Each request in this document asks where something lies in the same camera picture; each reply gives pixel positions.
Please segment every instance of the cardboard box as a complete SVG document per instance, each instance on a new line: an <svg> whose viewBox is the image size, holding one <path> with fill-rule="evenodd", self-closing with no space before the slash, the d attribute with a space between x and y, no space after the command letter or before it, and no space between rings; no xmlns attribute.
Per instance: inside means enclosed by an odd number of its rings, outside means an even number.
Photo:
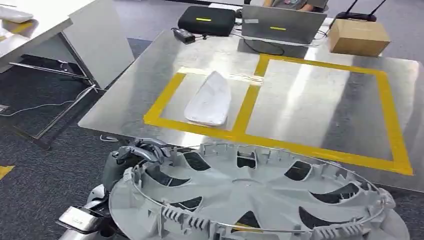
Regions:
<svg viewBox="0 0 424 240"><path fill-rule="evenodd" d="M390 39L378 22L336 19L328 33L330 52L378 57Z"/></svg>

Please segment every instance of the black device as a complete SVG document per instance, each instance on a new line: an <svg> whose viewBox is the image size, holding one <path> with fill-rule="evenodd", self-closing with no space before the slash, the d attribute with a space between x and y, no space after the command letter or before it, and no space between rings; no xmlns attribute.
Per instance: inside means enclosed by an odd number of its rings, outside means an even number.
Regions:
<svg viewBox="0 0 424 240"><path fill-rule="evenodd" d="M236 21L236 12L204 6L189 6L178 21L178 27L194 34L227 37Z"/></svg>
<svg viewBox="0 0 424 240"><path fill-rule="evenodd" d="M237 9L237 11L235 11L235 17L238 19L242 19L243 18L243 9Z"/></svg>
<svg viewBox="0 0 424 240"><path fill-rule="evenodd" d="M196 41L196 37L185 29L172 28L174 36L185 44L191 44Z"/></svg>
<svg viewBox="0 0 424 240"><path fill-rule="evenodd" d="M377 17L374 15L376 11L386 2L386 0L383 0L370 14L365 13L357 13L357 12L351 12L352 8L357 4L358 0L355 0L352 5L347 9L347 11L340 12L337 14L334 18L336 19L353 19L353 20L363 20L367 22L376 22Z"/></svg>

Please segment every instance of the power adapter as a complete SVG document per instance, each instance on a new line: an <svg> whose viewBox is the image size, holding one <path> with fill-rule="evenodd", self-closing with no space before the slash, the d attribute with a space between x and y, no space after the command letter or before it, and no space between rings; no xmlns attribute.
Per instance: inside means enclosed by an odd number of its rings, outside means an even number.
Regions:
<svg viewBox="0 0 424 240"><path fill-rule="evenodd" d="M173 27L172 31L174 36L185 44L191 44L196 41L196 37L185 29Z"/></svg>

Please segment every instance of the white desk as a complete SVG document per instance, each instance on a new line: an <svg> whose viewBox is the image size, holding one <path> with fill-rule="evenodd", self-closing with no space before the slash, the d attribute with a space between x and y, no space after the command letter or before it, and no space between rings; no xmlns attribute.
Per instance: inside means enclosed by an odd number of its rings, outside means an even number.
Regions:
<svg viewBox="0 0 424 240"><path fill-rule="evenodd" d="M0 0L0 4L18 6L34 15L22 24L0 21L3 32L7 31L0 39L0 67L9 64L77 77L89 86L105 88L134 61L112 0ZM76 63L83 75L13 62L24 54ZM37 135L11 125L5 117L0 120L18 135L49 149L40 138L91 90L81 94Z"/></svg>

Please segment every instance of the white cable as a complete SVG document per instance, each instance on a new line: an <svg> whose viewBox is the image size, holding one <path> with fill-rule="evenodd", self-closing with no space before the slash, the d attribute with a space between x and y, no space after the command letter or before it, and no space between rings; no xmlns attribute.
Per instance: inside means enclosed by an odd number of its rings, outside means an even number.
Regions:
<svg viewBox="0 0 424 240"><path fill-rule="evenodd" d="M80 96L81 96L82 94L84 94L86 91L88 91L89 89L99 89L99 90L103 90L103 89L100 89L100 88L97 88L97 87L94 87L94 86L89 86L89 87L87 87L86 89L82 90L82 91L81 91L81 92L80 92L80 93L76 96L76 98L75 98L74 100L64 101L64 102L62 102L62 103L60 103L60 104L49 103L49 104L38 105L38 106L35 106L35 107L30 107L30 108L21 109L21 110L19 110L19 111L16 111L16 112L14 112L14 113L11 113L11 114L0 114L0 116L1 116L1 117L12 117L12 116L14 116L14 115L16 115L16 114L18 114L18 113L22 113L22 112L27 111L27 110L38 109L38 108L42 108L42 107L46 107L46 106L63 106L63 105L65 105L65 104L67 104L67 103L73 103L73 102L75 102L78 98L80 98Z"/></svg>
<svg viewBox="0 0 424 240"><path fill-rule="evenodd" d="M119 142L118 139L114 138L114 137L110 137L110 136L106 136L107 139L103 138L103 135L100 135L100 140L106 143L116 143Z"/></svg>
<svg viewBox="0 0 424 240"><path fill-rule="evenodd" d="M2 116L2 117L12 117L13 115L16 115L18 113L21 113L23 111L38 109L38 108L42 108L42 107L46 107L46 106L62 106L62 105L65 105L67 103L72 103L72 102L74 102L74 100L64 101L61 104L54 104L54 103L43 104L43 105L39 105L39 106L35 106L35 107L25 108L25 109L16 111L16 112L14 112L12 114L0 114L0 116Z"/></svg>

